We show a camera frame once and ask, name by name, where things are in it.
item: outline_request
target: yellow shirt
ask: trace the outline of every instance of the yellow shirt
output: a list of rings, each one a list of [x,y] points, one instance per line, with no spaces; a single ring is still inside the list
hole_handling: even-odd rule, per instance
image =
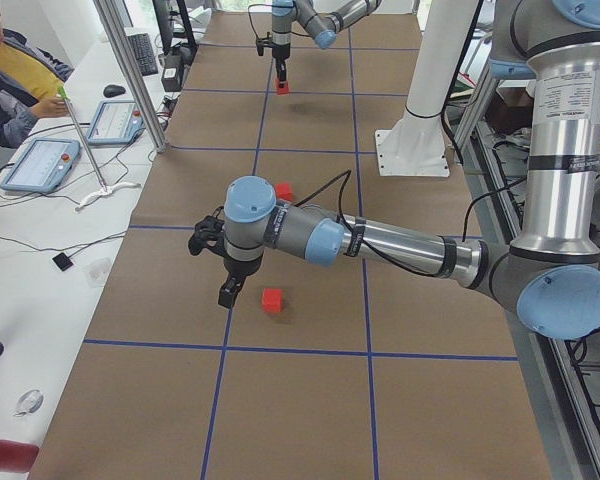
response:
[[[0,45],[0,71],[19,82],[38,100],[55,96],[58,87],[64,85],[42,62],[5,43]]]

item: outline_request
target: red object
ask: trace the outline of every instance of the red object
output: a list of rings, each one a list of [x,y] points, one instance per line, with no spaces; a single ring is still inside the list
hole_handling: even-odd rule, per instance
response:
[[[282,311],[282,290],[265,288],[262,292],[262,309],[267,313],[280,313]]]
[[[289,93],[289,82],[276,82],[276,93],[278,95],[287,95]]]
[[[274,187],[276,189],[276,197],[288,202],[293,201],[293,190],[291,190],[291,184],[289,183],[278,183]]]
[[[0,472],[27,473],[38,451],[36,445],[0,439]]]

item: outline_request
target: person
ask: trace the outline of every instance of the person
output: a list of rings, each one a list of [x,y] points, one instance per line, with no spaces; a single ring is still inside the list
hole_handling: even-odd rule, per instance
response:
[[[22,144],[40,118],[68,115],[57,96],[73,69],[20,33],[2,28],[0,15],[0,145]]]

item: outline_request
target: computer mouse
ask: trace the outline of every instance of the computer mouse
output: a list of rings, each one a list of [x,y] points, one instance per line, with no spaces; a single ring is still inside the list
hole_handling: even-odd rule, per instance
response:
[[[126,92],[126,88],[124,88],[122,85],[107,85],[106,87],[104,87],[102,94],[107,98],[111,98],[117,97],[118,95],[122,95]]]

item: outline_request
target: man's hand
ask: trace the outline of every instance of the man's hand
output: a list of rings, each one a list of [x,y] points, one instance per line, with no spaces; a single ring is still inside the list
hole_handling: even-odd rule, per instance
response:
[[[59,97],[44,97],[33,107],[29,107],[29,110],[37,118],[57,118],[69,115],[67,105]]]

